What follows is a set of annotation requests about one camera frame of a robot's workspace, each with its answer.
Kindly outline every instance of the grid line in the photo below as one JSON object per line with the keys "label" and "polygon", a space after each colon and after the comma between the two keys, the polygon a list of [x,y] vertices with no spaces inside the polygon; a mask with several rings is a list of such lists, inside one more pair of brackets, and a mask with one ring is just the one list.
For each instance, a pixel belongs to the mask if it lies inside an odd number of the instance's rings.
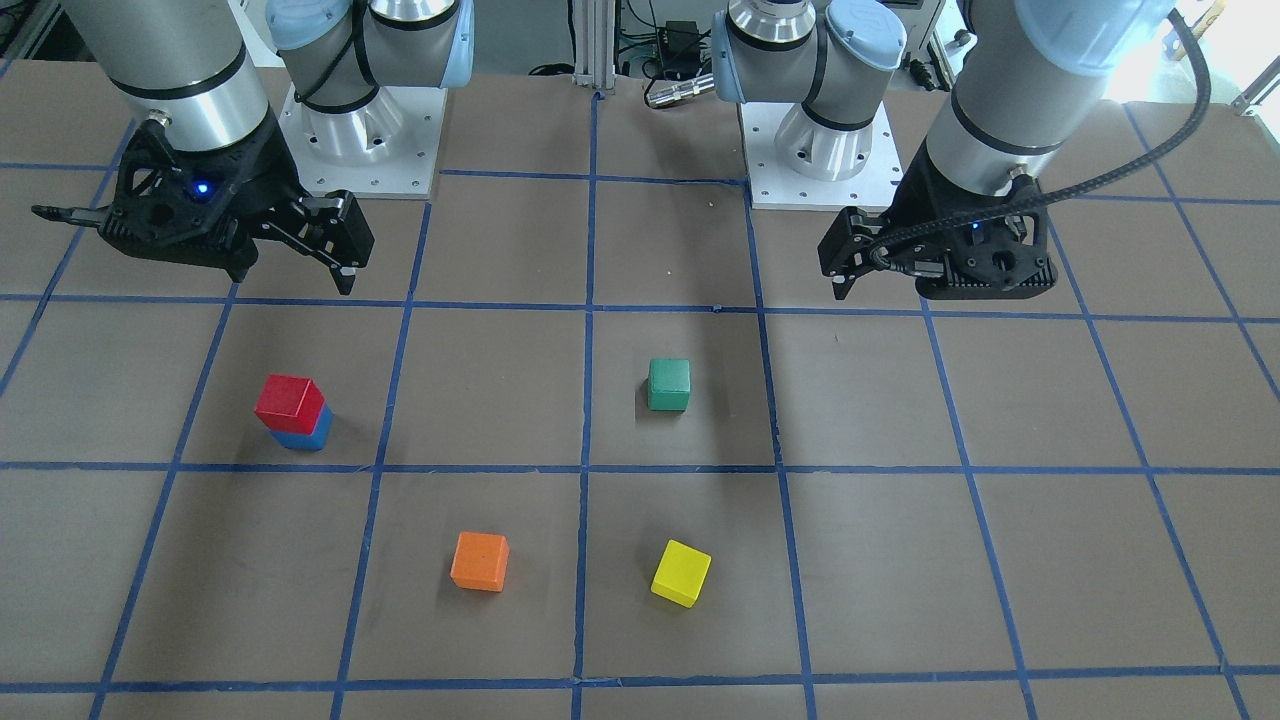
{"label": "grid line", "polygon": [[[0,470],[82,470],[155,473],[170,468],[168,462],[95,462],[78,460],[0,460]],[[178,462],[180,473],[316,473],[356,474],[371,473],[372,464],[268,464],[268,462]],[[1256,478],[1280,477],[1280,468],[1202,468],[1202,466],[1139,466],[1139,465],[969,465],[974,475],[1240,475]],[[397,465],[388,462],[384,473],[406,475],[431,474],[525,474],[545,473],[572,475],[581,465]],[[589,465],[591,474],[772,474],[776,465]],[[961,475],[964,465],[786,465],[788,474],[840,474],[840,475]]]}
{"label": "grid line", "polygon": [[399,393],[401,370],[404,366],[404,350],[413,320],[413,293],[422,272],[422,256],[426,252],[426,236],[431,225],[431,204],[422,208],[422,220],[419,227],[417,250],[413,255],[413,269],[410,273],[408,288],[402,302],[399,334],[396,340],[396,356],[392,360],[390,380],[387,388],[387,404],[383,413],[383,427],[378,436],[378,455],[374,459],[372,478],[369,482],[369,509],[365,515],[365,529],[360,541],[360,555],[356,561],[356,579],[351,591],[351,609],[347,612],[347,629],[343,633],[342,655],[338,657],[338,680],[333,691],[333,705],[329,717],[339,720],[346,697],[347,679],[351,674],[351,655],[356,646],[356,630],[360,624],[360,607],[365,593],[365,579],[369,573],[369,555],[374,544],[374,529],[378,523],[378,502],[381,498],[383,474],[387,464],[387,446],[390,441],[392,424],[396,420],[396,400]]}
{"label": "grid line", "polygon": [[196,389],[192,392],[191,404],[187,406],[187,416],[182,421],[182,432],[178,433],[178,442],[173,448],[173,459],[169,462],[169,471],[165,474],[164,484],[160,487],[160,496],[156,498],[155,511],[151,514],[151,525],[147,528],[146,541],[142,543],[142,553],[138,557],[137,568],[133,573],[133,582],[129,585],[129,593],[124,600],[124,609],[120,611],[120,621],[116,625],[115,637],[111,641],[111,650],[108,652],[106,664],[102,667],[102,679],[97,692],[93,693],[93,703],[90,706],[88,720],[99,720],[102,714],[102,703],[106,701],[106,689],[111,684],[115,675],[115,666],[120,660],[120,652],[124,650],[124,639],[129,633],[129,623],[133,620],[133,611],[137,609],[138,597],[142,594],[142,582],[146,579],[147,566],[151,564],[151,553],[155,551],[156,539],[160,536],[160,523],[164,520],[165,510],[169,506],[169,496],[173,492],[174,479],[178,477],[178,462],[182,460],[182,454],[187,448],[187,439],[191,437],[191,428],[196,421],[196,411],[200,409],[200,401],[205,395],[205,388],[209,384],[209,374],[214,369],[214,357],[218,355],[218,347],[223,342],[223,334],[227,332],[227,322],[230,319],[232,309],[230,300],[236,297],[237,284],[227,291],[228,302],[223,305],[221,315],[218,319],[218,327],[214,329],[214,337],[209,342],[209,351],[205,354],[205,364],[200,369],[200,379],[196,382]]}
{"label": "grid line", "polygon": [[818,720],[818,697],[813,685],[813,661],[809,656],[809,625],[804,610],[804,587],[800,582],[800,555],[796,547],[795,516],[791,512],[791,486],[782,455],[782,433],[778,425],[778,402],[773,384],[773,360],[769,352],[769,322],[764,313],[764,283],[760,278],[760,256],[755,245],[755,224],[751,222],[751,188],[742,187],[742,209],[746,215],[746,245],[751,256],[751,284],[755,292],[755,322],[760,332],[760,356],[764,363],[764,397],[769,407],[769,434],[773,442],[773,464],[778,477],[778,496],[782,503],[782,529],[787,541],[787,565],[791,571],[791,601],[796,615],[796,644],[800,651],[800,676],[808,720]]}
{"label": "grid line", "polygon": [[[133,135],[134,122],[129,120],[129,124],[124,128],[124,137],[120,138],[120,143],[116,145],[115,152],[111,154],[111,164],[115,165],[120,161],[124,155],[124,149],[129,145],[129,137]],[[102,193],[106,192],[106,186],[111,181],[111,173],[104,173],[102,179],[97,183],[97,190],[93,192],[93,200],[91,205],[97,205],[102,199]],[[14,373],[18,372],[18,364],[22,363],[23,355],[27,354],[27,346],[31,345],[31,338],[36,334],[36,328],[40,325],[41,318],[45,315],[45,310],[49,307],[49,299],[52,297],[54,290],[58,288],[58,282],[63,279],[63,273],[67,272],[67,266],[72,261],[72,255],[76,254],[76,249],[79,247],[79,241],[84,237],[86,228],[77,228],[76,233],[72,236],[70,243],[67,246],[67,251],[63,252],[61,260],[54,269],[52,277],[49,278],[49,284],[45,286],[45,292],[41,295],[40,301],[36,304],[36,310],[31,315],[31,322],[27,324],[27,331],[23,333],[22,340],[18,342],[18,348],[14,351],[13,357],[9,360],[9,366],[5,369],[3,377],[0,377],[0,397],[4,397],[6,389],[9,389],[9,383],[13,382]]]}
{"label": "grid line", "polygon": [[[5,76],[12,60],[6,60],[4,65],[0,65],[0,78]],[[1257,347],[1252,342],[1248,333],[1247,325],[1249,324],[1277,324],[1280,318],[1242,318],[1236,313],[1234,304],[1231,304],[1230,297],[1220,278],[1213,269],[1208,255],[1199,243],[1196,231],[1189,223],[1181,205],[1184,204],[1212,204],[1212,205],[1280,205],[1280,201],[1266,201],[1266,200],[1217,200],[1217,199],[1181,199],[1174,195],[1174,191],[1164,176],[1164,172],[1157,165],[1157,172],[1161,173],[1161,179],[1165,182],[1166,190],[1170,197],[1130,197],[1130,196],[1084,196],[1085,200],[1102,200],[1102,201],[1125,201],[1125,202],[1172,202],[1179,208],[1179,213],[1183,217],[1184,224],[1188,232],[1192,234],[1196,242],[1197,250],[1201,252],[1202,260],[1204,261],[1208,272],[1215,279],[1219,291],[1222,293],[1224,300],[1226,300],[1230,316],[1147,316],[1147,315],[1093,315],[1088,311],[1084,302],[1083,295],[1075,283],[1075,278],[1071,274],[1070,266],[1068,264],[1065,252],[1062,251],[1061,238],[1057,236],[1056,229],[1053,229],[1053,240],[1057,246],[1060,258],[1062,258],[1065,272],[1071,281],[1073,290],[1076,295],[1076,300],[1080,305],[1080,314],[1074,313],[968,313],[968,311],[951,311],[951,310],[933,310],[927,302],[922,301],[922,307],[916,310],[876,310],[876,309],[805,309],[805,307],[768,307],[764,304],[763,291],[760,286],[760,272],[759,260],[756,256],[755,236],[754,228],[751,227],[750,217],[750,192],[749,190],[744,192],[745,208],[746,208],[746,222],[748,222],[748,242],[750,245],[751,252],[751,268],[753,268],[753,281],[755,284],[755,307],[719,307],[719,306],[623,306],[623,305],[595,305],[594,304],[594,231],[595,231],[595,210],[596,210],[596,186],[599,182],[632,182],[632,183],[658,183],[658,184],[730,184],[741,186],[746,188],[746,182],[742,179],[728,179],[728,178],[705,178],[705,179],[668,179],[668,178],[641,178],[641,177],[627,177],[627,176],[600,176],[596,168],[596,155],[598,155],[598,113],[596,105],[603,100],[599,94],[593,95],[591,101],[591,167],[588,174],[570,174],[570,173],[504,173],[504,172],[484,172],[484,170],[440,170],[442,174],[452,176],[477,176],[477,177],[511,177],[511,178],[541,178],[541,179],[563,179],[563,181],[586,181],[590,184],[590,200],[589,200],[589,242],[588,242],[588,295],[586,302],[584,305],[554,305],[554,304],[468,304],[468,302],[433,302],[433,301],[415,301],[413,292],[417,284],[419,272],[421,269],[421,263],[424,260],[425,242],[426,242],[426,225],[430,215],[430,205],[426,205],[424,211],[422,229],[419,238],[417,255],[415,258],[413,278],[410,283],[406,300],[403,302],[388,300],[355,300],[355,301],[328,301],[323,299],[307,300],[307,299],[242,299],[237,296],[238,286],[232,286],[230,291],[225,297],[151,297],[151,296],[84,296],[84,295],[54,295],[56,284],[65,270],[67,264],[70,261],[72,254],[78,246],[79,238],[83,229],[77,231],[69,245],[67,252],[64,254],[63,261],[55,270],[54,277],[50,279],[49,286],[42,296],[35,295],[0,295],[0,302],[3,301],[38,301],[38,307],[36,315],[28,325],[27,334],[23,342],[19,345],[19,350],[15,351],[13,360],[10,361],[5,375],[0,379],[0,396],[3,396],[4,389],[12,379],[12,375],[20,360],[27,343],[31,340],[31,334],[36,329],[36,324],[40,320],[44,309],[49,302],[174,302],[174,304],[207,304],[207,305],[221,305],[223,314],[219,320],[218,329],[214,333],[214,338],[210,345],[209,354],[206,355],[206,361],[204,370],[201,373],[201,379],[197,382],[196,391],[192,397],[192,402],[188,406],[188,415],[184,423],[182,434],[179,436],[178,447],[174,452],[174,459],[172,462],[22,462],[22,461],[0,461],[0,470],[6,469],[68,469],[68,470],[83,470],[83,471],[96,471],[96,470],[124,470],[124,471],[166,471],[166,479],[161,489],[160,500],[157,501],[156,511],[152,516],[152,525],[150,528],[147,541],[143,546],[143,555],[140,559],[140,565],[134,574],[134,584],[131,588],[131,596],[125,602],[125,611],[122,614],[120,625],[116,632],[115,641],[113,642],[111,655],[108,657],[108,666],[104,669],[102,680],[97,683],[0,683],[0,694],[15,694],[15,693],[95,693],[93,708],[91,710],[90,717],[96,719],[101,712],[101,706],[106,694],[111,693],[163,693],[163,692],[333,692],[334,693],[334,707],[332,708],[332,717],[338,719],[340,716],[342,696],[347,692],[371,692],[371,691],[435,691],[435,689],[570,689],[573,693],[573,710],[572,717],[577,720],[581,714],[581,688],[582,687],[710,687],[710,685],[801,685],[805,689],[806,708],[809,711],[809,717],[817,717],[817,706],[814,701],[814,685],[819,684],[873,684],[873,683],[943,683],[943,682],[992,682],[1004,680],[1012,682],[1018,680],[1024,689],[1024,696],[1028,702],[1028,710],[1030,717],[1034,717],[1034,706],[1032,705],[1032,698],[1029,693],[1029,685],[1027,684],[1029,679],[1034,680],[1052,680],[1052,679],[1075,679],[1075,678],[1132,678],[1132,676],[1212,676],[1222,675],[1233,692],[1233,697],[1240,711],[1242,717],[1248,719],[1247,708],[1244,707],[1243,700],[1239,694],[1239,689],[1235,684],[1235,675],[1280,675],[1280,666],[1276,665],[1251,665],[1251,666],[1233,666],[1226,661],[1225,653],[1221,650],[1221,644],[1217,639],[1216,632],[1213,629],[1212,621],[1210,619],[1207,606],[1204,605],[1203,597],[1201,597],[1196,579],[1192,575],[1189,564],[1187,562],[1185,553],[1181,550],[1180,542],[1178,539],[1176,530],[1174,528],[1172,519],[1170,518],[1167,509],[1164,505],[1164,500],[1160,495],[1160,487],[1157,478],[1160,475],[1167,474],[1192,474],[1192,475],[1280,475],[1280,469],[1277,468],[1160,468],[1151,466],[1146,455],[1142,451],[1140,439],[1137,433],[1137,428],[1133,424],[1133,419],[1128,413],[1123,393],[1120,392],[1119,383],[1111,370],[1110,363],[1106,356],[1106,351],[1102,346],[1101,337],[1097,333],[1096,324],[1100,322],[1140,322],[1140,323],[1233,323],[1236,324],[1240,332],[1244,334],[1254,359],[1258,361],[1261,370],[1266,375],[1268,383],[1271,384],[1272,392],[1280,392],[1276,389],[1276,383],[1270,374],[1266,364],[1262,361]],[[1137,123],[1129,113],[1130,122],[1134,124],[1134,129],[1140,133]],[[128,141],[129,133],[132,132],[132,123],[129,131],[125,133],[125,138],[116,151],[116,160],[113,161],[111,167],[97,167],[97,165],[55,165],[55,164],[23,164],[23,163],[0,163],[0,169],[17,169],[17,170],[104,170],[106,177],[99,188],[99,193],[95,197],[95,204],[97,204],[102,192],[105,191],[106,182],[110,178],[110,172],[113,172],[114,164],[118,161],[119,154],[123,152],[124,146]],[[236,305],[315,305],[315,306],[344,306],[344,305],[360,305],[360,306],[380,306],[380,307],[403,307],[401,336],[398,341],[392,383],[388,389],[388,409],[384,416],[383,433],[379,442],[378,457],[372,465],[252,465],[252,464],[184,464],[180,462],[180,455],[186,445],[187,437],[189,437],[191,425],[195,414],[198,409],[205,384],[209,379],[209,372],[211,369],[212,361],[216,356],[218,347],[220,345],[223,333],[227,327],[227,322],[230,311]],[[385,462],[387,443],[389,439],[389,433],[393,421],[394,410],[394,395],[397,392],[398,375],[403,363],[403,354],[406,350],[407,332],[411,325],[412,310],[417,307],[440,307],[440,309],[502,309],[502,310],[530,310],[530,311],[581,311],[584,313],[585,322],[585,377],[584,377],[584,441],[582,441],[582,454],[579,465],[393,465]],[[771,414],[771,430],[773,433],[774,443],[774,465],[728,465],[728,466],[713,466],[713,465],[678,465],[678,466],[663,466],[663,465],[591,465],[590,464],[590,406],[591,406],[591,363],[593,363],[593,324],[594,313],[736,313],[736,314],[749,314],[755,313],[758,318],[759,331],[760,331],[760,343],[762,355],[765,372],[765,386],[769,401],[769,414]],[[957,448],[961,451],[961,465],[934,465],[934,466],[806,466],[796,465],[788,466],[783,461],[782,448],[778,434],[777,425],[777,407],[772,382],[772,364],[769,357],[769,343],[768,343],[768,328],[767,316],[768,315],[892,315],[892,316],[919,316],[924,319],[927,328],[931,334],[931,342],[936,354],[936,363],[940,370],[940,380],[943,383],[943,391],[948,402],[948,411],[951,413],[952,427],[956,433]],[[1116,397],[1117,404],[1121,407],[1121,413],[1128,424],[1130,437],[1138,450],[1140,457],[1140,466],[1066,466],[1066,468],[1051,468],[1051,466],[1033,466],[1033,468],[1018,468],[1018,466],[977,466],[972,465],[968,459],[968,454],[964,448],[963,432],[959,425],[959,416],[955,410],[954,398],[950,393],[948,380],[946,378],[946,368],[941,354],[941,347],[938,346],[938,340],[933,328],[933,318],[936,316],[959,316],[959,318],[1018,318],[1018,319],[1046,319],[1046,320],[1083,320],[1089,327],[1091,334],[1093,337],[1096,350],[1098,351],[1100,359],[1107,372],[1108,382],[1111,383],[1112,393]],[[159,525],[161,516],[164,514],[164,506],[166,503],[169,491],[172,489],[173,479],[178,473],[186,471],[227,471],[227,473],[296,473],[296,471],[320,471],[320,473],[351,473],[351,474],[364,474],[372,473],[371,488],[370,488],[370,502],[369,512],[366,516],[365,534],[362,536],[361,544],[361,560],[357,565],[357,579],[352,593],[352,607],[348,614],[347,635],[344,637],[343,657],[339,660],[339,674],[335,680],[316,680],[316,682],[246,682],[246,680],[228,680],[228,682],[178,682],[178,683],[147,683],[147,682],[114,682],[111,675],[114,674],[114,665],[118,661],[120,648],[123,647],[124,637],[128,629],[128,620],[132,615],[133,607],[137,602],[138,593],[141,591],[141,584],[143,575],[146,573],[146,564],[150,557],[150,552],[154,548],[154,543],[157,538]],[[362,592],[364,573],[367,569],[369,550],[371,547],[372,532],[376,520],[376,507],[379,500],[379,483],[380,478],[385,473],[579,473],[580,474],[580,532],[579,532],[579,577],[576,588],[576,609],[575,609],[575,671],[570,678],[531,678],[531,679],[374,679],[374,680],[349,680],[349,660],[351,652],[355,642],[355,629],[358,619],[360,611],[360,594]],[[797,641],[800,644],[801,655],[801,673],[800,674],[782,674],[782,675],[755,675],[755,676],[716,676],[704,675],[694,678],[666,678],[666,676],[634,676],[634,678],[584,678],[582,676],[582,635],[585,624],[585,561],[586,561],[586,510],[588,510],[588,475],[590,473],[777,473],[780,482],[780,495],[783,507],[783,524],[787,534],[788,543],[788,565],[792,575],[792,592],[794,602],[796,609],[796,623],[797,623]],[[808,633],[804,620],[804,606],[803,606],[803,588],[800,584],[799,573],[799,559],[796,552],[795,537],[794,537],[794,520],[791,518],[790,506],[790,492],[788,492],[788,474],[805,474],[805,473],[846,473],[846,474],[964,474],[966,482],[970,487],[970,493],[975,503],[975,510],[979,516],[979,525],[983,527],[984,542],[988,542],[988,559],[992,561],[993,573],[997,577],[997,585],[1001,592],[1002,610],[1006,614],[1006,623],[1011,633],[1011,643],[1015,647],[1015,655],[1018,656],[1018,670],[973,670],[973,671],[945,671],[945,673],[892,673],[892,674],[814,674],[809,666],[808,657]],[[1002,583],[998,579],[998,562],[995,556],[993,546],[989,544],[989,532],[984,527],[984,512],[980,505],[980,497],[977,495],[977,484],[974,482],[975,474],[1124,474],[1124,475],[1142,475],[1148,479],[1148,484],[1161,511],[1162,520],[1165,521],[1166,530],[1170,539],[1175,547],[1175,552],[1181,564],[1181,569],[1187,578],[1187,582],[1192,589],[1196,598],[1198,610],[1201,611],[1202,620],[1206,624],[1206,630],[1208,632],[1211,641],[1215,646],[1215,652],[1217,652],[1221,665],[1219,666],[1204,666],[1204,665],[1192,665],[1192,666],[1139,666],[1139,667],[1066,667],[1066,669],[1036,669],[1029,670],[1023,666],[1020,659],[1020,648],[1018,648],[1016,630],[1012,625],[1011,610],[1009,610],[1007,597],[1004,596]]]}
{"label": "grid line", "polygon": [[[599,178],[599,122],[600,102],[604,100],[603,92],[591,94],[591,131],[590,131],[590,178],[588,181],[586,201],[586,287],[584,295],[585,307],[582,313],[582,446],[579,454],[577,483],[577,564],[573,570],[573,679],[582,678],[582,665],[586,656],[586,550],[588,550],[588,520],[590,509],[590,465],[591,465],[591,388],[595,351],[595,313],[591,310],[595,302],[595,229],[596,229],[596,191]],[[573,685],[570,701],[570,719],[582,717],[582,689]]]}
{"label": "grid line", "polygon": [[1097,325],[1093,323],[1093,318],[1089,315],[1088,302],[1084,300],[1084,293],[1080,290],[1079,282],[1076,282],[1075,272],[1071,269],[1071,263],[1066,256],[1062,238],[1059,236],[1057,227],[1052,220],[1048,223],[1050,236],[1053,238],[1053,245],[1057,249],[1059,259],[1062,261],[1062,272],[1066,274],[1070,282],[1071,291],[1075,293],[1075,300],[1080,306],[1080,311],[1084,314],[1084,323],[1089,329],[1089,337],[1093,340],[1093,347],[1098,354],[1098,360],[1102,364],[1102,369],[1107,375],[1107,383],[1111,386],[1111,393],[1115,397],[1116,406],[1120,410],[1120,416],[1124,419],[1125,429],[1129,433],[1129,439],[1133,443],[1134,451],[1138,454],[1138,461],[1142,464],[1143,477],[1147,479],[1147,487],[1151,491],[1152,500],[1156,503],[1156,509],[1160,512],[1160,519],[1165,525],[1165,532],[1169,536],[1170,544],[1172,544],[1174,553],[1178,557],[1178,564],[1183,571],[1183,577],[1187,580],[1187,587],[1190,591],[1192,598],[1196,602],[1196,610],[1199,612],[1201,621],[1204,625],[1204,632],[1208,635],[1210,644],[1213,648],[1213,653],[1219,660],[1222,678],[1226,680],[1228,689],[1231,692],[1231,698],[1235,702],[1236,711],[1240,714],[1242,720],[1249,720],[1249,711],[1244,706],[1244,698],[1240,694],[1240,688],[1235,682],[1235,676],[1231,674],[1231,666],[1226,659],[1226,653],[1222,650],[1222,643],[1219,639],[1217,629],[1213,625],[1212,618],[1210,618],[1208,607],[1204,603],[1204,598],[1201,594],[1199,585],[1196,582],[1196,575],[1192,573],[1190,565],[1187,562],[1187,555],[1183,552],[1181,541],[1178,537],[1178,530],[1174,527],[1174,520],[1169,515],[1169,510],[1165,506],[1164,496],[1160,492],[1160,486],[1156,482],[1156,474],[1151,471],[1151,462],[1147,459],[1147,451],[1143,447],[1142,437],[1138,433],[1138,425],[1133,419],[1133,414],[1129,411],[1129,404],[1124,397],[1124,392],[1120,389],[1120,382],[1116,378],[1115,370],[1111,366],[1111,360],[1107,355],[1106,347],[1102,343],[1102,336],[1098,333]]}
{"label": "grid line", "polygon": [[[1138,140],[1142,141],[1143,149],[1149,152],[1151,143],[1147,142],[1147,136],[1143,135],[1142,128],[1138,127],[1138,119],[1133,115],[1133,110],[1125,105],[1124,111],[1125,115],[1129,117],[1129,124],[1133,126],[1133,131],[1138,133]],[[1258,352],[1258,346],[1253,342],[1253,336],[1249,334],[1249,328],[1240,322],[1240,314],[1235,309],[1235,301],[1233,301],[1230,293],[1226,292],[1226,286],[1222,284],[1222,278],[1217,274],[1217,269],[1213,266],[1212,260],[1210,260],[1208,252],[1204,250],[1204,243],[1201,242],[1199,234],[1192,225],[1190,218],[1187,217],[1187,209],[1183,208],[1181,201],[1178,199],[1178,193],[1174,192],[1174,186],[1169,182],[1169,176],[1165,174],[1165,169],[1161,167],[1160,161],[1155,163],[1155,168],[1156,174],[1160,176],[1160,182],[1165,184],[1165,191],[1169,192],[1169,197],[1172,200],[1174,208],[1178,210],[1178,217],[1181,218],[1183,225],[1187,228],[1187,234],[1190,236],[1192,243],[1196,245],[1196,251],[1204,263],[1204,269],[1208,270],[1208,277],[1213,281],[1213,287],[1216,287],[1219,295],[1222,296],[1222,302],[1226,302],[1226,309],[1231,314],[1231,319],[1235,320],[1240,334],[1244,336],[1244,342],[1249,346],[1249,352],[1253,354],[1253,360],[1258,364],[1258,369],[1262,370],[1262,377],[1266,378],[1267,384],[1271,386],[1271,395],[1275,396],[1276,400],[1280,400],[1280,387],[1276,387],[1276,379],[1271,375],[1271,370],[1267,369],[1267,364],[1262,359],[1262,354]]]}
{"label": "grid line", "polygon": [[960,413],[956,409],[955,395],[951,392],[951,379],[947,374],[946,360],[942,356],[942,345],[938,340],[938,331],[933,323],[933,313],[929,301],[920,299],[920,310],[924,313],[924,328],[929,334],[929,346],[933,350],[933,363],[937,365],[938,382],[942,386],[942,397],[946,400],[947,415],[951,420],[951,433],[955,436],[956,452],[960,455],[960,465],[964,470],[965,486],[969,489],[969,500],[973,503],[974,516],[978,521],[978,530],[982,534],[983,550],[987,553],[987,562],[991,565],[991,578],[996,585],[996,597],[1000,600],[1000,614],[1005,621],[1005,632],[1009,634],[1009,647],[1014,656],[1014,669],[1018,685],[1023,693],[1023,703],[1027,707],[1028,720],[1037,720],[1036,697],[1032,693],[1030,678],[1027,674],[1027,659],[1023,655],[1023,643],[1018,635],[1018,623],[1014,618],[1014,607],[1009,600],[1009,588],[1005,585],[1005,574],[1000,568],[1000,555],[996,552],[996,542],[991,534],[991,524],[987,521],[987,511],[983,507],[982,492],[978,489],[978,480],[973,466],[969,462],[969,448],[964,441],[964,428],[960,425]]}
{"label": "grid line", "polygon": [[[1277,665],[1242,665],[1233,667],[1236,675],[1271,678],[1280,676]],[[1211,678],[1222,674],[1217,665],[1144,665],[1111,667],[1043,667],[1029,669],[1032,680],[1124,679],[1124,678]],[[819,673],[815,685],[877,685],[941,683],[1016,682],[1016,670],[941,670],[916,673]],[[805,679],[797,673],[768,675],[636,675],[618,678],[388,678],[348,680],[348,693],[387,691],[521,691],[584,688],[678,688],[678,687],[762,687],[803,685]],[[5,694],[87,694],[101,689],[100,683],[0,683],[0,696]],[[178,682],[113,682],[108,694],[163,694],[163,693],[310,693],[333,692],[337,680],[178,680]]]}
{"label": "grid line", "polygon": [[[38,301],[40,295],[0,295],[0,302]],[[55,293],[49,302],[91,302],[91,304],[143,304],[143,305],[221,305],[219,296],[152,296],[152,295],[81,295]],[[398,300],[361,300],[325,297],[239,297],[233,305],[268,305],[278,307],[403,307]],[[492,301],[447,301],[415,300],[415,309],[433,310],[517,310],[539,313],[669,313],[669,314],[728,314],[751,315],[758,310],[748,306],[724,305],[600,305],[572,302],[492,302]],[[1010,311],[1010,310],[931,310],[934,318],[970,318],[996,320],[1083,320],[1080,313],[1051,311]],[[764,307],[765,315],[838,315],[838,316],[882,316],[882,318],[923,318],[923,310],[906,307]],[[1092,314],[1089,318],[1103,323],[1178,323],[1178,324],[1245,324],[1276,325],[1275,316],[1229,316],[1229,315],[1140,315],[1140,314]]]}

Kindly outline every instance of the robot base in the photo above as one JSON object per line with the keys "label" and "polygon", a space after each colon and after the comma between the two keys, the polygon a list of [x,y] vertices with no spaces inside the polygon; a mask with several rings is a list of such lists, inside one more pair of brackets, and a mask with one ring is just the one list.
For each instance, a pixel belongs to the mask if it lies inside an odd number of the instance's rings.
{"label": "robot base", "polygon": [[884,105],[876,111],[876,143],[867,165],[856,176],[838,182],[801,176],[778,158],[773,138],[791,109],[790,104],[745,102],[740,108],[753,206],[764,210],[840,210],[846,205],[858,205],[881,211],[893,202],[897,183],[902,179],[902,165]]}
{"label": "robot base", "polygon": [[404,128],[394,141],[397,152],[370,165],[338,165],[317,158],[311,150],[298,104],[293,100],[294,88],[289,86],[280,111],[280,128],[298,165],[302,187],[308,192],[324,195],[342,188],[357,197],[430,200],[448,91],[436,87],[384,90],[404,111]]}

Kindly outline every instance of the orange block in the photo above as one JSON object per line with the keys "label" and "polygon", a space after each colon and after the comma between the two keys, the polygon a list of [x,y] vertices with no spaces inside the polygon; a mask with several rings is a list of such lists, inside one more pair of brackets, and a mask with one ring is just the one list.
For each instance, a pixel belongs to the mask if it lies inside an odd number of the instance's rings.
{"label": "orange block", "polygon": [[449,577],[460,588],[502,592],[502,585],[507,580],[508,555],[511,547],[503,536],[460,533]]}

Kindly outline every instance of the yellow block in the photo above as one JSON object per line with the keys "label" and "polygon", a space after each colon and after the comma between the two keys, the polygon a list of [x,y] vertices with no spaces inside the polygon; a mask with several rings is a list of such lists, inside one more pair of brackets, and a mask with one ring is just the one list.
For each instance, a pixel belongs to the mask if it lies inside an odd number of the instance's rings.
{"label": "yellow block", "polygon": [[676,541],[667,541],[667,550],[658,562],[658,573],[653,577],[649,589],[658,597],[675,603],[692,607],[698,594],[703,592],[707,570],[712,566],[712,556]]}

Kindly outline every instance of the blue block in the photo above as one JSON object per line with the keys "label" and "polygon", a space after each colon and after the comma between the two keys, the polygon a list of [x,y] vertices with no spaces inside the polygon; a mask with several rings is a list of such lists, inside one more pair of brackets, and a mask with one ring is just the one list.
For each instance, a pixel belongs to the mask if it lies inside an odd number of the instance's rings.
{"label": "blue block", "polygon": [[324,442],[329,439],[329,425],[333,424],[333,411],[329,410],[329,405],[320,410],[320,418],[316,420],[316,429],[305,436],[302,433],[282,433],[278,430],[268,430],[275,442],[288,447],[289,450],[323,450]]}

